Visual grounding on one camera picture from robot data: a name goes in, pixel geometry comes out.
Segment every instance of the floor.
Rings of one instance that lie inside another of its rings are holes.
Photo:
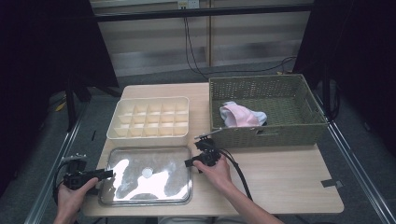
[[[175,61],[175,57],[185,61],[182,51],[173,55],[173,61]],[[283,68],[280,63],[281,60],[257,63],[241,59],[240,63],[233,60],[231,64],[224,63],[223,66],[214,68],[200,65],[202,66],[201,71],[212,73],[212,75],[208,75],[209,77],[275,74],[292,69],[293,61],[285,63]],[[179,70],[165,67],[163,70],[157,71],[145,70],[144,67],[150,68],[149,63],[141,66],[140,75],[119,77],[120,87],[116,91],[122,91],[127,85],[207,81],[204,76],[192,72],[188,67]],[[22,166],[18,178],[9,184],[7,191],[0,199],[0,223],[52,222],[56,215],[54,201],[49,196],[37,203],[37,198],[46,192],[43,190],[43,186],[50,183],[52,176],[48,176],[48,173],[52,168],[56,168],[54,161],[59,158],[62,149],[66,148],[67,155],[87,154],[89,158],[86,170],[95,169],[103,143],[106,141],[108,123],[119,98],[106,95],[97,89],[91,89],[91,92],[92,100],[89,103],[76,101],[76,111],[80,114],[78,115],[78,129],[75,133],[66,132],[68,124],[66,109],[59,112],[54,110],[64,93],[59,92],[49,99],[48,117],[36,141],[35,152],[31,155],[30,160]],[[320,87],[315,89],[314,93],[320,96]],[[342,183],[343,187],[338,190],[345,204],[344,212],[334,215],[289,215],[279,216],[279,218],[286,223],[394,223],[392,214],[396,211],[396,158],[391,156],[383,146],[381,139],[375,134],[375,130],[367,131],[364,118],[343,95],[341,96],[340,113],[335,123],[346,138],[350,149],[346,151],[346,154],[343,153],[330,131],[323,134],[318,141],[318,146],[332,178]],[[373,184],[368,183],[368,186],[375,186],[378,193],[376,196],[379,195],[380,198],[373,200],[373,197],[368,197],[373,191],[367,190],[365,183],[356,177],[359,176],[356,173],[356,164],[351,164],[347,159],[348,156],[357,159],[363,172],[369,176],[369,180]],[[381,219],[378,215],[380,210],[375,207],[375,200],[378,199],[383,199],[386,208],[389,209],[389,220],[386,220],[386,216],[385,219]],[[40,209],[34,210],[33,208],[37,205],[40,205]],[[93,223],[95,220],[96,218],[84,217],[80,213],[80,223]],[[146,217],[110,217],[108,223],[146,223],[147,220],[152,221]]]

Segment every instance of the metal rod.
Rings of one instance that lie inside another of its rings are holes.
[[[320,98],[316,97],[321,106],[323,106],[323,102]],[[346,163],[349,165],[353,175],[358,180],[361,185],[362,190],[367,196],[367,199],[372,204],[374,210],[378,214],[378,217],[381,219],[382,223],[394,224],[396,223],[396,217],[393,215],[392,211],[389,209],[389,205],[385,198],[382,196],[381,192],[378,190],[376,185],[371,180],[370,176],[367,175],[366,171],[361,165],[361,162],[356,157],[355,153],[351,149],[349,143],[342,135],[339,130],[337,124],[334,120],[328,120],[329,132],[332,135],[336,145],[340,149],[341,154],[344,156]]]
[[[47,205],[50,201],[50,195],[52,191],[52,179],[54,177],[54,174],[58,168],[58,166],[61,164],[62,157],[64,157],[68,152],[70,147],[73,145],[73,142],[76,138],[76,135],[78,133],[78,129],[81,123],[81,118],[85,114],[85,111],[88,107],[88,102],[83,103],[82,108],[78,114],[78,119],[76,121],[75,126],[71,130],[71,132],[67,133],[64,143],[61,146],[61,149],[59,150],[58,156],[55,159],[55,162],[52,164],[52,167],[49,171],[49,174],[47,176],[46,182],[44,183],[40,193],[38,194],[37,198],[35,199],[35,202],[25,219],[25,224],[35,224],[35,223],[40,223],[41,218],[44,215],[44,212],[47,209]]]
[[[277,5],[262,7],[210,7],[184,10],[165,10],[149,11],[134,13],[109,13],[97,14],[93,17],[73,17],[59,18],[59,21],[76,22],[76,21],[137,21],[167,18],[187,18],[187,17],[205,17],[205,16],[224,16],[224,15],[241,15],[241,14],[261,14],[261,13],[278,13],[278,12],[299,12],[311,11],[316,9],[329,9],[331,7],[343,6],[339,3],[329,4],[297,4],[297,5]]]

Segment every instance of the white cloth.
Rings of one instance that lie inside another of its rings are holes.
[[[267,121],[264,112],[252,111],[234,101],[224,103],[220,115],[226,127],[262,126]]]

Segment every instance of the wicker basket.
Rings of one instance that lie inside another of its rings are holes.
[[[209,79],[211,131],[217,147],[314,145],[327,128],[303,75],[216,77]],[[234,101],[264,112],[266,125],[225,127],[219,108]]]

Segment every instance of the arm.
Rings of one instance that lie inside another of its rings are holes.
[[[206,175],[213,186],[233,205],[233,208],[247,223],[283,223],[251,201],[233,184],[230,166],[223,155],[212,167],[205,166],[200,161],[194,161],[193,164]]]
[[[61,184],[58,191],[58,213],[54,224],[71,224],[77,219],[78,210],[84,201],[87,191],[93,188],[98,182],[98,178],[92,178],[84,186],[77,190],[71,190]]]

